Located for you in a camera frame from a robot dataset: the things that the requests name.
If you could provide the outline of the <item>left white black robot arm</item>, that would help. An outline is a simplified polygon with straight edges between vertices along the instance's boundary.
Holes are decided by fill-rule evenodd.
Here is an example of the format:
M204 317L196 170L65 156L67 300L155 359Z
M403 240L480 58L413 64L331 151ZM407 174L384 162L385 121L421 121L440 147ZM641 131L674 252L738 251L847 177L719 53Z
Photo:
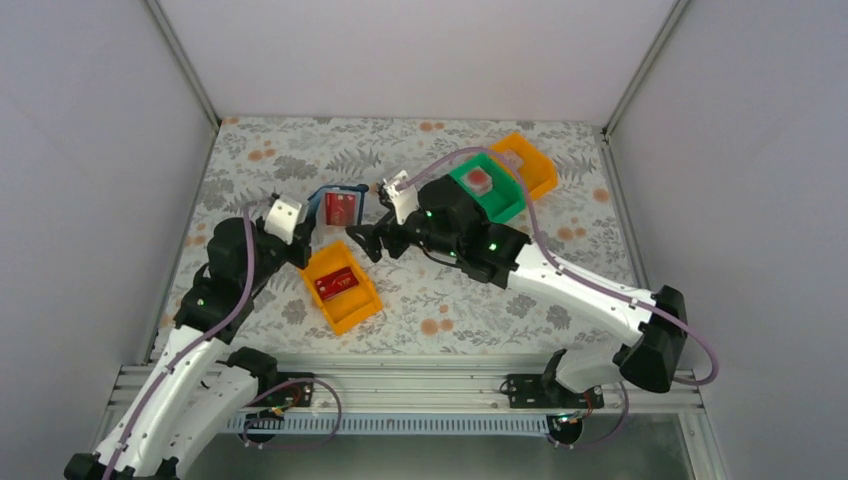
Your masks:
M196 402L192 395L254 310L254 300L284 265L303 269L315 220L307 206L284 198L254 203L218 223L206 246L175 326L138 395L118 425L91 453L77 453L67 479L181 479L238 409L269 389L276 361L242 347Z

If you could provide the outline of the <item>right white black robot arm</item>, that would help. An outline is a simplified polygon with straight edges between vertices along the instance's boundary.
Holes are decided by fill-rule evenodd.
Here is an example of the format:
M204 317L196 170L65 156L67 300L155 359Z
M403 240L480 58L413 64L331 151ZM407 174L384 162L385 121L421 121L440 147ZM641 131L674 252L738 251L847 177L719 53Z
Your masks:
M582 393L622 381L652 393L671 389L687 339L683 323L671 320L685 311L678 290L629 287L571 265L540 241L491 221L448 175L421 189L400 191L398 184L380 187L388 211L379 221L346 230L372 261L398 259L416 247L472 280L580 313L610 335L595 346L556 352L542 375L548 390Z

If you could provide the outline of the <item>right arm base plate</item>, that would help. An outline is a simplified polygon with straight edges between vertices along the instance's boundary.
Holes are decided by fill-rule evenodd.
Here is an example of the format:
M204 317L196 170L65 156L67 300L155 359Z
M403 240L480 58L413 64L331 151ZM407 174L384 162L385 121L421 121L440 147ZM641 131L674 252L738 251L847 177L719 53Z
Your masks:
M605 406L599 387L574 393L555 381L547 382L540 374L510 374L499 392L512 409L596 409Z

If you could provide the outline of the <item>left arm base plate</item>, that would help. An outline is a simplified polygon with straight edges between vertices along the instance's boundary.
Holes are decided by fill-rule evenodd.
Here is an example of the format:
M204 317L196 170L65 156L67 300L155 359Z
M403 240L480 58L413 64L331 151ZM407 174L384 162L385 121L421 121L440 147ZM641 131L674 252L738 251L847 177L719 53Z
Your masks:
M308 372L278 372L277 378L262 387L248 407L306 408L312 404L315 375Z

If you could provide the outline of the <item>blue card holder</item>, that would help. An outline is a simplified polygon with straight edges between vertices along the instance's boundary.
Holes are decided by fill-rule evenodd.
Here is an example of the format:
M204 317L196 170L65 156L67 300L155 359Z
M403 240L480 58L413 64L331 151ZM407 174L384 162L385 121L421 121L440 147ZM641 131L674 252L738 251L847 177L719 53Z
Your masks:
M328 228L360 225L363 219L366 184L327 184L319 187L307 199L307 217L315 224L314 234L320 236Z

